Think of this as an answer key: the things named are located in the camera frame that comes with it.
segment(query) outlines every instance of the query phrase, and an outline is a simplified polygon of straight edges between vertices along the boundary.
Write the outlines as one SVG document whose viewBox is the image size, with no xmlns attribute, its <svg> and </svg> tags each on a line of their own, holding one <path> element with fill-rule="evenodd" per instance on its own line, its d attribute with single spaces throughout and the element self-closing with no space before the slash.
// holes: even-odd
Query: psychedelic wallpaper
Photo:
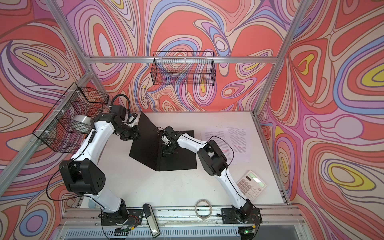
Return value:
<svg viewBox="0 0 384 240">
<path fill-rule="evenodd" d="M 315 0 L 258 111 L 315 239 L 384 239 L 384 1 Z"/>
<path fill-rule="evenodd" d="M 0 1 L 0 172 L 64 91 L 83 74 L 72 48 L 40 0 Z M 45 196 L 67 154 L 41 146 L 0 197 L 0 239 L 47 239 L 72 202 Z M 61 177 L 49 192 L 67 196 Z"/>
<path fill-rule="evenodd" d="M 276 56 L 297 5 L 280 0 L 75 0 L 61 9 L 90 56 L 204 50 L 216 56 Z M 217 64 L 214 87 L 159 87 L 152 86 L 151 64 L 93 64 L 110 96 L 127 94 L 135 111 L 253 110 L 270 68 Z"/>
</svg>

